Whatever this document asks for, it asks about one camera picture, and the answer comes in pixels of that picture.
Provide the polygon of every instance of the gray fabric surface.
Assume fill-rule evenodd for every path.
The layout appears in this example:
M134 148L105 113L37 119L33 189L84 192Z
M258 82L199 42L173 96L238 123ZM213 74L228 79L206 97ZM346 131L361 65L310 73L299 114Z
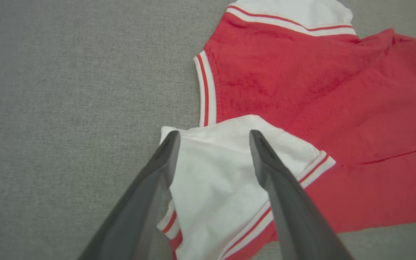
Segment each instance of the gray fabric surface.
M229 2L0 0L0 259L76 258L160 127L198 125L192 57ZM416 1L343 3L360 36L416 37ZM416 224L341 236L357 259L416 259ZM170 259L160 232L152 259Z

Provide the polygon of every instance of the gray cloth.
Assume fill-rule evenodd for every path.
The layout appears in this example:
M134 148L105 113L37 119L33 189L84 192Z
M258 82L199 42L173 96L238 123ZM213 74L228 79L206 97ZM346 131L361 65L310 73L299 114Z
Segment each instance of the gray cloth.
M160 127L198 125L192 57L229 2L0 0L0 259L76 258ZM416 1L344 4L360 36L416 37ZM416 224L341 236L359 259L416 259ZM157 231L152 259L170 259Z

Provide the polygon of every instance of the red and white shirt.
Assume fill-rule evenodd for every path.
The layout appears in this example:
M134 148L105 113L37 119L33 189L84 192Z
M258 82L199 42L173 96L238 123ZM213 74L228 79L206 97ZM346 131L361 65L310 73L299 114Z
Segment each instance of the red and white shirt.
M256 114L335 159L306 191L336 232L416 222L416 39L360 39L351 19L336 0L238 0L194 58L200 126ZM254 235L236 259L276 239Z

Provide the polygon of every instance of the gray background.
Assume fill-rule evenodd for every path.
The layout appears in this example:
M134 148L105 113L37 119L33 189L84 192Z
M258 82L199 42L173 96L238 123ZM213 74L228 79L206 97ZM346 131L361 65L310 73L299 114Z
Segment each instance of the gray background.
M0 0L0 259L76 258L160 127L198 125L192 57L229 2ZM416 1L343 3L361 37L416 37ZM416 259L416 224L341 237L357 259ZM255 259L279 257L273 243Z

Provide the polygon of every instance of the clothing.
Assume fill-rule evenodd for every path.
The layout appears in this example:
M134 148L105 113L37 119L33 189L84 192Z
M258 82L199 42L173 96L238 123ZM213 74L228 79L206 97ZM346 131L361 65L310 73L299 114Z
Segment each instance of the clothing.
M247 115L207 127L179 130L181 145L173 182L173 201L158 224L182 259L238 259L246 245L275 230L267 192L259 185L251 158L250 130L261 131L274 151L307 187L335 164L324 151ZM161 142L172 127L163 127Z
M351 19L335 0L238 0L194 58L200 126L256 114L336 160L306 188L336 232L416 222L416 39L360 39Z

